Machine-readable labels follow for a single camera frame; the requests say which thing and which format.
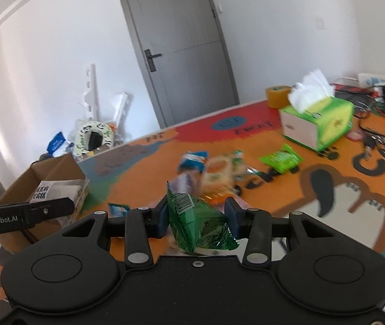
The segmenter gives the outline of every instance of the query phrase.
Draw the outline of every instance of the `red painted area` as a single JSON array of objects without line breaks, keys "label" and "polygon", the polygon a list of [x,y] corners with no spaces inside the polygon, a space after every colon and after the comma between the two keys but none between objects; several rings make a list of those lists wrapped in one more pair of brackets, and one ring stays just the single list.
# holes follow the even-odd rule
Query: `red painted area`
[{"label": "red painted area", "polygon": [[[246,118],[245,124],[234,129],[217,131],[212,126],[223,119],[241,116]],[[278,110],[270,109],[267,101],[233,109],[219,115],[198,120],[191,124],[176,128],[181,142],[218,142],[235,138],[245,138],[260,132],[281,128]]]}]

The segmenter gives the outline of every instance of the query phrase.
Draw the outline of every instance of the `green snack package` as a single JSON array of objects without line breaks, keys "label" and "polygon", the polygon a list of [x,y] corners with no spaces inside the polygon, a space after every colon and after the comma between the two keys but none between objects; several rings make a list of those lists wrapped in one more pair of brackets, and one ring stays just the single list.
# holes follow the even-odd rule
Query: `green snack package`
[{"label": "green snack package", "polygon": [[264,164],[274,168],[281,174],[297,167],[304,161],[290,146],[284,144],[280,151],[259,158]]},{"label": "green snack package", "polygon": [[233,238],[226,216],[205,201],[189,194],[173,193],[167,187],[170,227],[180,248],[194,254],[196,248],[233,251]]}]

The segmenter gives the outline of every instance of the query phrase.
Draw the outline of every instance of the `black circular disc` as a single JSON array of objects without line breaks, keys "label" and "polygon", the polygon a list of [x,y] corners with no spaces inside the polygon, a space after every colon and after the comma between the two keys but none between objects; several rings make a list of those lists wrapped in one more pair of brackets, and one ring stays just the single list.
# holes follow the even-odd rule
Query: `black circular disc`
[{"label": "black circular disc", "polygon": [[47,238],[12,258],[1,275],[11,303],[42,313],[66,313],[107,295],[120,279],[118,263],[84,240]]},{"label": "black circular disc", "polygon": [[312,238],[288,253],[277,277],[321,313],[360,313],[385,300],[385,258],[349,238]]}]

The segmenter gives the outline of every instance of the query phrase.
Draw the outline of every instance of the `tissue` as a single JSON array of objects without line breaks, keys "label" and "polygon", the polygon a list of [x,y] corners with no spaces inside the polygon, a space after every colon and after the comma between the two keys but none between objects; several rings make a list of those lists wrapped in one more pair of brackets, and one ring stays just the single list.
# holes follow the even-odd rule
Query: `tissue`
[{"label": "tissue", "polygon": [[335,89],[332,87],[320,70],[315,70],[297,83],[289,94],[289,101],[296,111],[304,113],[312,105],[328,97],[334,97]]}]

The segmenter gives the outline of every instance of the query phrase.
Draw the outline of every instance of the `table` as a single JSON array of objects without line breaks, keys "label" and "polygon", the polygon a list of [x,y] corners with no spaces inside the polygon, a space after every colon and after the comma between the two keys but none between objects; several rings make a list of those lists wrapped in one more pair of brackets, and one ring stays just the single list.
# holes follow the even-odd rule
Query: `table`
[{"label": "table", "polygon": [[[385,119],[372,115],[364,126],[385,133]],[[166,193],[166,182],[177,176],[182,154],[208,151],[209,156],[240,149],[248,166],[266,170],[258,157],[287,143],[304,158],[300,172],[277,177],[242,198],[251,206],[282,217],[293,210],[316,216],[385,256],[385,148],[363,159],[360,142],[343,137],[322,153],[285,139],[278,111],[266,101],[211,114],[132,141],[89,158],[79,165],[90,179],[82,214],[107,210],[107,203],[150,206]],[[315,193],[317,185],[323,194]],[[157,260],[167,240],[152,240]],[[114,239],[111,254],[123,260],[123,240]]]}]

